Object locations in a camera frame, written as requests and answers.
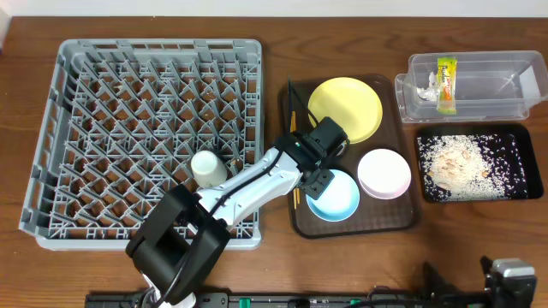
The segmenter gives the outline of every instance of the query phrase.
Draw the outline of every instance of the black tray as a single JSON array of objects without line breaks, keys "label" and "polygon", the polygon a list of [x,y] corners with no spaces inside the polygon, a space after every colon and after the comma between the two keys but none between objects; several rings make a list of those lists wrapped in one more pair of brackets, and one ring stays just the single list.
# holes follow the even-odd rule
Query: black tray
[{"label": "black tray", "polygon": [[[340,169],[348,173],[358,182],[358,162],[369,151],[380,148],[390,149],[400,153],[408,162],[409,155],[390,81],[377,74],[350,77],[368,84],[378,94],[383,106],[383,120],[377,132],[369,139],[351,145],[342,157],[329,166],[331,169]],[[308,104],[308,99],[316,87],[328,79],[330,78],[298,81],[293,83],[293,87],[302,102]],[[287,119],[289,118],[287,87],[280,91],[278,99],[282,106],[283,127],[284,130],[287,130]],[[293,111],[296,113],[297,130],[303,133],[312,131],[313,127],[308,120],[306,110],[297,103],[295,97],[292,102]],[[401,230],[412,227],[419,220],[418,198],[420,195],[417,188],[416,181],[413,179],[409,189],[402,196],[392,200],[381,200],[370,197],[360,187],[358,209],[351,217],[342,222],[326,222],[314,215],[308,207],[303,192],[301,192],[297,210],[294,207],[293,194],[288,194],[289,211],[295,232],[308,239]]]},{"label": "black tray", "polygon": [[426,184],[424,181],[425,177],[428,178],[428,176],[422,168],[425,158],[420,152],[418,140],[422,139],[424,141],[432,137],[453,135],[497,135],[494,140],[485,144],[492,151],[492,154],[485,155],[501,158],[501,160],[508,163],[511,170],[509,182],[514,184],[514,188],[505,192],[506,198],[540,198],[544,193],[531,137],[527,129],[521,124],[437,125],[419,130],[414,141],[417,157],[419,158],[420,183],[426,201],[438,202],[440,198],[435,192],[432,192],[432,189],[426,189],[427,187],[432,188],[433,184]]}]

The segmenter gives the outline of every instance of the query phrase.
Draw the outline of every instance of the brown tray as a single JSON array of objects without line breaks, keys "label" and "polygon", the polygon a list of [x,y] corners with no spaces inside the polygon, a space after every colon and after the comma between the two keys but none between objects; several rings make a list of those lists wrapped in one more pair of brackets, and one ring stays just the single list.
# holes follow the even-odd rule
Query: brown tray
[{"label": "brown tray", "polygon": [[[383,120],[377,132],[369,139],[351,145],[342,157],[339,157],[329,166],[330,169],[340,169],[347,172],[357,182],[358,163],[369,151],[380,148],[390,149],[400,153],[408,162],[409,155],[405,146],[402,122],[397,113],[394,91],[390,81],[384,76],[377,74],[351,77],[368,84],[378,94],[383,105]],[[302,102],[308,104],[308,99],[314,89],[328,79],[297,81],[293,82],[293,87]],[[280,91],[278,100],[282,107],[283,127],[287,130],[289,126],[287,123],[289,118],[287,87],[284,87]],[[293,96],[292,102],[293,111],[296,114],[297,130],[303,133],[312,131],[313,127],[308,120],[307,112],[297,102],[295,96]],[[411,180],[409,189],[402,196],[392,200],[381,200],[370,197],[360,187],[360,205],[356,212],[342,222],[326,222],[312,213],[303,191],[301,191],[300,204],[296,210],[293,193],[288,194],[289,211],[293,227],[298,234],[308,239],[410,228],[419,220],[418,197],[419,194],[415,180]]]}]

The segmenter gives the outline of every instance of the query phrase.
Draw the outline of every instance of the yellow packet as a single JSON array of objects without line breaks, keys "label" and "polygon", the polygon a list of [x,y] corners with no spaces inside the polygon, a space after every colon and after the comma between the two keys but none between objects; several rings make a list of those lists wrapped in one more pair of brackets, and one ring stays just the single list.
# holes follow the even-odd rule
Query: yellow packet
[{"label": "yellow packet", "polygon": [[456,59],[445,57],[438,59],[438,112],[456,115],[455,102]]}]

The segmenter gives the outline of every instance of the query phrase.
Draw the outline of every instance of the clear plastic container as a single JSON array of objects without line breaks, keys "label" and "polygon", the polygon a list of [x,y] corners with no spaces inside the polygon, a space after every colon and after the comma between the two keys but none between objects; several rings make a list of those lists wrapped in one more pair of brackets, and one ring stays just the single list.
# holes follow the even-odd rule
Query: clear plastic container
[{"label": "clear plastic container", "polygon": [[[456,64],[456,115],[441,114],[438,101],[420,98],[440,57]],[[413,55],[409,71],[396,77],[396,98],[404,123],[523,120],[548,99],[548,73],[537,51],[455,52]]]}]

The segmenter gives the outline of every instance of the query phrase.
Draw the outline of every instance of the tray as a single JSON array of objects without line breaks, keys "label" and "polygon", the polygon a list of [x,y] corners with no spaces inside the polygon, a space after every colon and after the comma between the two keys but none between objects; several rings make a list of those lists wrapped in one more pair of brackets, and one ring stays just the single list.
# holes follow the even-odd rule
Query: tray
[{"label": "tray", "polygon": [[[422,191],[428,202],[453,201],[450,194],[436,187],[426,170],[424,153],[442,136],[469,136],[477,142],[484,160],[493,163],[486,179],[504,173],[503,195],[497,199],[540,198],[544,193],[533,144],[527,129],[521,124],[455,126],[438,125],[422,128],[415,139]],[[487,192],[475,192],[471,198],[457,201],[493,200]]]},{"label": "tray", "polygon": [[[400,153],[408,161],[409,155],[405,146],[402,124],[397,113],[390,81],[377,74],[349,77],[368,84],[378,94],[383,105],[383,120],[377,132],[369,139],[351,145],[340,159],[329,166],[329,168],[347,172],[357,181],[358,162],[369,151],[379,148],[390,149]],[[294,82],[293,87],[301,97],[302,102],[307,104],[314,89],[328,79],[330,78]],[[283,109],[283,127],[287,130],[287,87],[280,91],[278,98]],[[296,113],[297,130],[310,132],[313,127],[308,120],[306,111],[297,103],[295,98],[293,99],[293,110]],[[402,196],[392,200],[370,197],[360,188],[360,205],[356,212],[342,222],[326,222],[312,213],[303,192],[301,192],[300,204],[296,210],[293,194],[288,195],[293,227],[298,234],[308,239],[410,228],[419,220],[418,197],[419,194],[414,180],[411,181],[409,189]]]},{"label": "tray", "polygon": [[[190,159],[235,175],[263,154],[260,43],[72,39],[56,60],[19,228],[51,250],[123,250]],[[177,227],[186,239],[190,229]],[[258,213],[228,249],[260,243]]]}]

